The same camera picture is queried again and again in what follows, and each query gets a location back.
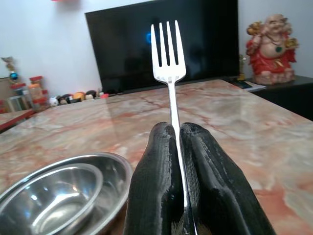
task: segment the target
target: black tv screen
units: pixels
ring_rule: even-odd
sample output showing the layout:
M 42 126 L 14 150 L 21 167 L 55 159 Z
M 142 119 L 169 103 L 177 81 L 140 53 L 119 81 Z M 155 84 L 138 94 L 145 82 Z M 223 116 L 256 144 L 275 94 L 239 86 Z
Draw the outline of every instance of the black tv screen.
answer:
M 166 22 L 173 38 L 174 21 L 179 23 L 186 62 L 182 82 L 239 74 L 237 0 L 155 0 L 89 12 L 86 18 L 106 93 L 160 85 L 153 78 L 150 35 L 151 24 L 159 35 L 159 22 L 165 43 Z

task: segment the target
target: stainless steel bowl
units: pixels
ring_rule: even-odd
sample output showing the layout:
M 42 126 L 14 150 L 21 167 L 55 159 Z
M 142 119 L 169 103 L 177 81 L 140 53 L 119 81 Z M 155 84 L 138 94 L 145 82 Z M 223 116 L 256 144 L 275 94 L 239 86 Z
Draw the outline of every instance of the stainless steel bowl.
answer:
M 43 172 L 0 204 L 0 234 L 74 234 L 92 211 L 103 183 L 89 164 L 70 164 Z
M 126 203 L 133 173 L 133 169 L 129 162 L 116 154 L 86 154 L 64 159 L 48 165 L 21 179 L 8 188 L 2 195 L 0 195 L 0 203 L 9 197 L 16 188 L 28 183 L 34 177 L 56 167 L 76 163 L 94 165 L 103 175 L 102 188 L 95 200 L 89 220 L 83 225 L 81 230 L 77 232 L 77 235 L 97 235 L 104 233 Z

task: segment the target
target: toy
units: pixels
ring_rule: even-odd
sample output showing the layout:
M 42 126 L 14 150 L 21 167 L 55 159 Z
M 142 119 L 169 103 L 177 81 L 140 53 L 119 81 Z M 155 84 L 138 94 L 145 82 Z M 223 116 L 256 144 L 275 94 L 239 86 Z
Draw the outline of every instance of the toy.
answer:
M 64 99 L 68 104 L 71 103 L 71 100 L 73 99 L 73 95 L 72 94 L 64 94 L 61 99 Z
M 86 98 L 86 100 L 93 100 L 93 95 L 87 94 L 87 95 L 85 96 L 85 98 Z
M 50 97 L 49 104 L 50 104 L 50 107 L 58 106 L 59 102 L 58 102 L 57 97 L 56 96 Z
M 96 97 L 97 97 L 97 92 L 94 91 L 94 90 L 87 91 L 87 92 L 86 92 L 86 96 L 87 96 L 88 94 L 91 94 L 91 95 L 93 96 L 93 98 L 96 98 Z
M 73 99 L 81 99 L 81 101 L 83 101 L 85 99 L 85 93 L 84 92 L 76 92 L 73 96 Z
M 109 97 L 109 94 L 108 93 L 105 93 L 105 94 L 102 94 L 100 95 L 100 99 L 106 99 Z
M 65 99 L 60 99 L 60 104 L 67 104 L 67 101 Z

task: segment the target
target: fork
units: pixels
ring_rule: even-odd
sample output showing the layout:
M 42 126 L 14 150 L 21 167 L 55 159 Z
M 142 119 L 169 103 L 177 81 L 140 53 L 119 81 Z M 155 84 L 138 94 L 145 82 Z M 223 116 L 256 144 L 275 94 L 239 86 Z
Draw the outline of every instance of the fork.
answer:
M 178 159 L 179 159 L 179 168 L 181 172 L 182 185 L 183 185 L 184 228 L 189 227 L 189 229 L 193 231 L 193 233 L 191 234 L 197 234 L 196 229 L 195 229 L 195 223 L 193 221 L 192 213 L 191 213 L 191 204 L 190 204 L 190 198 L 189 198 L 189 193 L 188 193 L 188 185 L 187 185 L 185 167 L 184 167 L 184 163 L 182 159 L 182 152 L 181 152 L 180 141 L 179 141 L 180 140 L 179 138 L 180 124 L 179 124 L 179 114 L 178 114 L 178 108 L 177 108 L 176 89 L 175 89 L 175 83 L 182 80 L 186 75 L 186 65 L 185 65 L 184 53 L 182 49 L 178 22 L 175 21 L 178 64 L 176 64 L 175 62 L 174 49 L 173 49 L 169 22 L 166 22 L 166 26 L 167 26 L 170 65 L 167 64 L 167 60 L 166 60 L 162 23 L 159 23 L 160 44 L 161 44 L 161 62 L 162 62 L 162 65 L 160 66 L 159 61 L 158 61 L 158 55 L 157 55 L 157 42 L 156 42 L 155 29 L 154 29 L 154 25 L 151 25 L 151 49 L 152 49 L 153 76 L 157 81 L 165 83 L 168 86 L 169 97 L 170 97 L 171 123 L 175 131 L 176 147 L 177 147 Z

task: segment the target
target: fork tine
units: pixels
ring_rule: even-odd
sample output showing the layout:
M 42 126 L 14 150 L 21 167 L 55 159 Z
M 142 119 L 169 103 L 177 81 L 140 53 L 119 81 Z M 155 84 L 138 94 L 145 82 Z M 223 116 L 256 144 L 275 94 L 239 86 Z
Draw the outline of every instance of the fork tine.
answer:
M 162 67 L 163 67 L 163 66 L 167 66 L 167 60 L 166 60 L 162 23 L 160 23 L 160 40 L 161 40 L 161 61 L 162 61 Z
M 181 37 L 179 32 L 178 22 L 175 21 L 176 28 L 176 43 L 177 43 L 177 56 L 178 56 L 178 64 L 185 65 L 184 52 L 182 50 Z
M 157 41 L 156 41 L 155 28 L 153 24 L 151 25 L 151 51 L 152 51 L 153 68 L 159 68 L 160 65 L 158 63 L 158 56 L 157 56 Z
M 170 55 L 170 65 L 175 65 L 175 56 L 174 56 L 174 49 L 173 49 L 173 43 L 172 43 L 172 35 L 171 35 L 171 28 L 170 23 L 166 22 L 167 27 L 167 38 L 168 38 L 168 52 Z

